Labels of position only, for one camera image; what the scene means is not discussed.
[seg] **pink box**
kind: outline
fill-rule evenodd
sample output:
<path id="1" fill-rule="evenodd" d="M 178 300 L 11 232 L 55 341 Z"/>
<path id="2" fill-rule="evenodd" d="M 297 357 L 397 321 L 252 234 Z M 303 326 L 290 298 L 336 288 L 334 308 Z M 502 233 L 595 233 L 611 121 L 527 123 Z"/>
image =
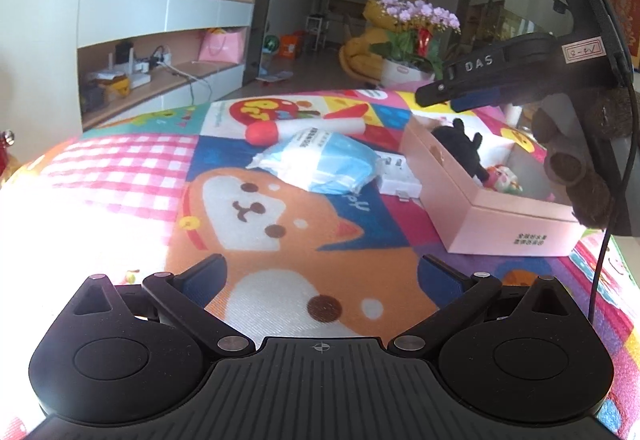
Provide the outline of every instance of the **pink box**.
<path id="1" fill-rule="evenodd" d="M 575 219 L 564 188 L 549 181 L 541 163 L 513 144 L 505 165 L 532 198 L 490 191 L 433 137 L 431 130 L 439 124 L 412 116 L 400 151 L 422 183 L 420 201 L 448 252 L 566 256 L 572 251 L 584 227 Z M 551 194 L 556 202 L 545 201 Z"/>

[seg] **white power strip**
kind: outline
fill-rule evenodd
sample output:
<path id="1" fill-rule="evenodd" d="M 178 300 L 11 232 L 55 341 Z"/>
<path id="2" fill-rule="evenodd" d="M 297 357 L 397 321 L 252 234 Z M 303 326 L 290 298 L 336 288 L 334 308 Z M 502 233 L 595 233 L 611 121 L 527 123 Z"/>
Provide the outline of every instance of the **white power strip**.
<path id="1" fill-rule="evenodd" d="M 382 158 L 382 168 L 376 178 L 381 195 L 392 195 L 401 201 L 418 198 L 422 190 L 420 180 L 414 176 L 402 155 L 376 151 Z"/>

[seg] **electrical cable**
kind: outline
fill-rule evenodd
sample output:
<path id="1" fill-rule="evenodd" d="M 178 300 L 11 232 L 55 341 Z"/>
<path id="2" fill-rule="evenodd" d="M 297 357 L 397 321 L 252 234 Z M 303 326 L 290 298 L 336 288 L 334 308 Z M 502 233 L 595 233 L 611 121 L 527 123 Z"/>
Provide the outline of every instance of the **electrical cable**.
<path id="1" fill-rule="evenodd" d="M 596 297 L 598 295 L 598 284 L 600 283 L 600 274 L 602 272 L 602 266 L 604 265 L 604 257 L 607 254 L 607 248 L 609 247 L 609 240 L 611 239 L 611 232 L 616 222 L 616 217 L 620 211 L 622 203 L 625 201 L 625 191 L 629 184 L 629 178 L 631 177 L 631 170 L 634 167 L 634 161 L 636 159 L 636 152 L 638 149 L 638 101 L 636 100 L 636 90 L 634 89 L 633 79 L 628 73 L 624 73 L 624 81 L 626 90 L 629 93 L 629 101 L 631 103 L 631 142 L 629 145 L 629 156 L 626 159 L 625 172 L 622 175 L 622 181 L 618 194 L 614 201 L 613 209 L 609 215 L 609 221 L 607 222 L 607 228 L 602 240 L 602 246 L 600 247 L 600 254 L 598 255 L 598 262 L 596 263 L 596 269 L 593 273 L 593 281 L 591 282 L 591 294 L 589 297 L 589 309 L 587 312 L 587 318 L 591 325 L 593 325 L 593 319 L 596 311 Z"/>
<path id="2" fill-rule="evenodd" d="M 184 71 L 178 70 L 177 68 L 174 68 L 171 65 L 165 64 L 164 62 L 160 62 L 159 64 L 163 68 L 168 68 L 169 70 L 173 71 L 174 73 L 178 73 L 178 74 L 180 74 L 182 76 L 185 76 L 186 78 L 190 78 L 191 80 L 195 80 L 196 82 L 202 82 L 203 84 L 205 84 L 209 88 L 209 98 L 208 98 L 207 102 L 211 102 L 211 97 L 213 96 L 213 89 L 212 89 L 211 85 L 206 80 L 202 80 L 201 78 L 198 78 L 197 76 L 193 76 L 192 74 L 189 74 L 189 73 L 186 73 Z"/>
<path id="3" fill-rule="evenodd" d="M 160 55 L 162 55 L 162 54 L 164 54 L 164 53 L 165 53 L 164 46 L 163 46 L 162 44 L 160 44 L 160 46 L 158 46 L 158 47 L 157 47 L 153 52 L 151 52 L 151 55 L 149 55 L 149 58 L 151 58 L 151 57 L 153 57 L 154 55 L 156 55 L 156 52 L 157 52 L 158 50 L 162 50 L 162 53 L 161 53 Z"/>

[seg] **colorful play mat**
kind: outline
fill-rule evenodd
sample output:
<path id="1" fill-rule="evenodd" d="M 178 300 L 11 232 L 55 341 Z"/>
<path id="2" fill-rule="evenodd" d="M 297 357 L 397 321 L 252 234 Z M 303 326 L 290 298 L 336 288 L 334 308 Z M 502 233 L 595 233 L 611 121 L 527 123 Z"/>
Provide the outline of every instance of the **colorful play mat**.
<path id="1" fill-rule="evenodd" d="M 375 184 L 359 195 L 323 196 L 245 168 L 263 150 L 243 139 L 247 124 L 315 118 L 362 103 L 369 109 L 360 139 L 375 150 L 397 152 L 413 112 L 449 121 L 461 116 L 472 131 L 511 138 L 537 159 L 544 156 L 487 110 L 457 115 L 447 105 L 419 108 L 410 93 L 380 90 L 188 106 L 60 144 L 0 191 L 0 439 L 20 439 L 43 419 L 29 359 L 93 273 L 137 283 L 222 253 L 227 277 L 207 309 L 257 345 L 265 336 L 379 336 L 386 343 L 448 302 L 447 290 L 418 264 L 426 253 L 505 284 L 554 275 L 586 311 L 599 232 L 588 233 L 569 257 L 454 255 L 417 202 L 382 196 Z M 260 211 L 238 209 L 258 205 Z M 595 327 L 616 375 L 598 417 L 634 440 L 640 439 L 639 314 L 640 291 L 612 242 Z"/>

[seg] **white shelf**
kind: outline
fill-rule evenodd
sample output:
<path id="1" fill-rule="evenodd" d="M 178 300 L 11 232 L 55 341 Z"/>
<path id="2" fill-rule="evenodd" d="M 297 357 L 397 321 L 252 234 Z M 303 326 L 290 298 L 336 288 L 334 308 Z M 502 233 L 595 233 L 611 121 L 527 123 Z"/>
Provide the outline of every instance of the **white shelf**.
<path id="1" fill-rule="evenodd" d="M 163 32 L 250 26 L 253 8 L 229 0 L 80 0 L 78 48 Z"/>

